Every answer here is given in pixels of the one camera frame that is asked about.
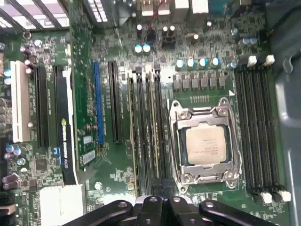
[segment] electrolytic capacitor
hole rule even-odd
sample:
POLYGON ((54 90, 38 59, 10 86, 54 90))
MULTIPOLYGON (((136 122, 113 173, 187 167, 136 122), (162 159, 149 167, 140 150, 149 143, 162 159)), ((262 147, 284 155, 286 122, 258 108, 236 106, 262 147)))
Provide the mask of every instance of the electrolytic capacitor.
POLYGON ((5 122, 5 121, 6 121, 6 115, 0 114, 0 122, 5 122))
POLYGON ((141 35, 142 35, 142 25, 141 24, 137 24, 136 30, 137 30, 137 37, 141 38, 141 35))
POLYGON ((15 148, 14 149, 14 155, 19 156, 21 154, 21 149, 20 148, 15 148))
POLYGON ((169 27, 168 35, 169 35, 169 36, 173 36, 174 31, 175 31, 175 26, 171 25, 171 26, 169 27))
POLYGON ((31 75, 32 74, 32 69, 31 68, 26 68, 25 72, 26 72, 26 74, 31 75))
POLYGON ((0 106, 5 106, 5 105, 6 105, 6 100, 3 98, 0 98, 0 106))
POLYGON ((189 60, 187 61, 187 66, 188 66, 189 69, 192 69, 192 68, 193 68, 193 66, 194 66, 194 61, 193 61, 193 59, 189 59, 189 60))
POLYGON ((4 184, 3 189, 7 191, 7 190, 10 190, 10 189, 17 188, 18 185, 19 185, 19 182, 17 180, 14 180, 12 182, 4 184))
POLYGON ((250 43, 250 39, 249 38, 242 38, 239 42, 238 42, 238 44, 240 45, 240 46, 246 46, 246 45, 248 45, 250 43))
POLYGON ((162 29, 162 36, 166 36, 168 31, 168 27, 164 26, 162 29))
POLYGON ((33 69, 35 67, 35 65, 32 62, 30 62, 30 60, 25 60, 24 64, 31 69, 33 69))
POLYGON ((5 148, 6 152, 7 153, 13 153, 14 151, 14 146, 12 145, 7 145, 6 148, 5 148))
POLYGON ((5 107, 0 107, 0 114, 5 114, 6 113, 6 108, 5 107))
POLYGON ((28 48, 25 48, 24 46, 20 47, 20 52, 24 53, 25 55, 28 55, 28 56, 32 55, 32 51, 30 49, 28 49, 28 48))
POLYGON ((12 182, 12 181, 18 180, 18 179, 19 179, 19 176, 18 176, 16 173, 13 173, 13 174, 10 174, 10 175, 8 175, 8 176, 2 178, 2 182, 3 182, 4 184, 7 184, 7 183, 9 183, 9 182, 12 182))
POLYGON ((150 45, 149 45, 149 44, 144 44, 144 45, 143 45, 143 52, 144 52, 145 54, 149 54, 150 51, 151 51, 150 45))
POLYGON ((139 54, 139 53, 141 53, 141 52, 142 52, 142 46, 137 44, 137 45, 135 46, 135 53, 139 54))
POLYGON ((177 60, 176 69, 180 70, 184 66, 184 62, 182 60, 177 60))
POLYGON ((250 43, 251 43, 251 45, 255 45, 255 44, 257 44, 257 38, 250 38, 250 43))
POLYGON ((203 69, 206 66, 207 62, 205 60, 205 58, 202 58, 199 60, 199 66, 201 69, 203 69))
POLYGON ((213 58, 213 60, 211 61, 211 67, 216 68, 218 64, 219 64, 218 58, 213 58))
POLYGON ((4 154, 4 159, 6 159, 6 160, 10 160, 10 159, 13 159, 15 157, 16 156, 13 153, 5 153, 4 154))
POLYGON ((0 122, 0 130, 6 129, 6 124, 4 122, 0 122))
POLYGON ((194 45, 196 44, 198 41, 198 34, 195 34, 193 37, 192 37, 192 40, 191 40, 191 44, 194 45))

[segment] screw hole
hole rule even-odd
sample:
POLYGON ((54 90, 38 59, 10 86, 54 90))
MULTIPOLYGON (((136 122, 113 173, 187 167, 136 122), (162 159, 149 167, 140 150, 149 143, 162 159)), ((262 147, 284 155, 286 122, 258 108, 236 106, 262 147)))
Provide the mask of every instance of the screw hole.
POLYGON ((175 202, 179 202, 181 199, 179 197, 174 197, 175 202))
POLYGON ((209 207, 209 208, 212 208, 213 207, 213 203, 212 202, 206 202, 206 206, 209 207))
POLYGON ((151 202, 156 202, 156 201, 158 201, 158 199, 157 199, 156 197, 151 197, 151 198, 150 198, 150 201, 151 201, 151 202))

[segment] motherboard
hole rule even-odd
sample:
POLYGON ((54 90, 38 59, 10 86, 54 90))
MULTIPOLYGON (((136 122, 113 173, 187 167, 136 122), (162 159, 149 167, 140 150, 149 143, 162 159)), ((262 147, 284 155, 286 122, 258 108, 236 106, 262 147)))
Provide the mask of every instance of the motherboard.
POLYGON ((134 204, 158 178, 195 205, 290 225, 265 8, 141 0, 101 27, 91 4, 68 3, 68 29, 0 36, 6 225, 134 204))

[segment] ram slot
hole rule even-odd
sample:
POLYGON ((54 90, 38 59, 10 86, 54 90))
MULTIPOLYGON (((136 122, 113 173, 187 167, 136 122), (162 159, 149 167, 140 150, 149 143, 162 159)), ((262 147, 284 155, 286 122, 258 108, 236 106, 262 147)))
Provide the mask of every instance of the ram slot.
POLYGON ((160 71, 155 72, 155 99, 156 99, 156 119, 158 130, 158 148, 160 161, 160 177, 166 178, 166 155, 165 155, 165 133, 163 123, 162 95, 160 71))
POLYGON ((242 152, 244 156, 244 166, 245 166, 245 178, 246 187, 249 192, 255 188, 255 175, 253 166, 253 156, 251 149, 250 131, 249 131, 249 117, 246 109, 246 92, 244 86, 243 72, 236 72, 236 89, 237 89, 237 99, 238 99, 238 112, 239 112, 239 122, 240 122, 240 133, 241 133, 241 143, 242 152))
POLYGON ((99 63, 93 63, 94 80, 95 80, 95 100, 96 100, 96 113, 97 113, 97 129, 98 129, 98 144, 104 145, 104 129, 103 129, 103 101, 100 81, 100 68, 99 63))
POLYGON ((146 123, 145 123, 145 101, 144 101, 144 91, 143 91, 143 81, 141 74, 137 74, 137 113, 136 117, 138 130, 139 130, 139 139, 138 139, 138 148, 140 149, 141 155, 141 166, 144 168, 144 180, 145 188, 143 195, 150 195, 150 179, 152 173, 152 165, 149 158, 149 150, 147 148, 147 138, 146 138, 146 123))
POLYGON ((38 147, 49 147, 47 75, 43 66, 34 68, 38 147))
POLYGON ((261 159, 262 159, 262 173, 264 180, 264 187, 267 187, 271 184, 271 168, 270 168, 270 154, 269 154, 269 144, 266 130, 266 117, 265 111, 266 105, 264 104, 263 95, 262 95, 262 84, 260 81, 261 70, 256 68, 252 74, 253 80, 253 92, 255 95, 255 105, 257 113, 257 127, 259 132, 260 147, 261 147, 261 159))
POLYGON ((119 100, 118 67, 116 61, 109 61, 108 69, 109 69, 109 81, 110 81, 113 142, 121 143, 122 142, 121 108, 120 108, 120 100, 119 100))
POLYGON ((267 70, 263 70, 260 74, 260 82, 263 90, 263 100, 266 106, 265 113, 265 125, 267 127, 267 138, 269 144, 269 156, 270 156, 270 164, 271 164, 271 183, 273 185, 279 184, 279 169, 278 169, 278 161, 277 161, 277 152, 276 152, 276 141, 275 141, 275 131, 274 131, 274 121, 273 121, 273 113, 271 109, 271 100, 269 93, 269 81, 267 70))

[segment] black ram slot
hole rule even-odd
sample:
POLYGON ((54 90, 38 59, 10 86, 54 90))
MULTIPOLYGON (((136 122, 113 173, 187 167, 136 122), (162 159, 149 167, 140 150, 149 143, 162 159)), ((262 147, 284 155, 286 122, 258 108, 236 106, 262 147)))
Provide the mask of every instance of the black ram slot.
POLYGON ((47 77, 43 66, 34 68, 38 147, 49 147, 47 77))
POLYGON ((120 100, 119 100, 118 67, 116 61, 109 61, 108 69, 109 69, 109 81, 110 81, 113 142, 121 143, 122 142, 121 108, 120 108, 120 100))
POLYGON ((163 123, 163 109, 162 109, 162 94, 161 94, 161 81, 160 73, 156 72, 155 75, 155 98, 156 98, 156 118, 158 127, 158 144, 159 144, 159 155, 160 155, 160 177, 167 178, 166 176, 166 155, 165 155, 165 133, 163 123))

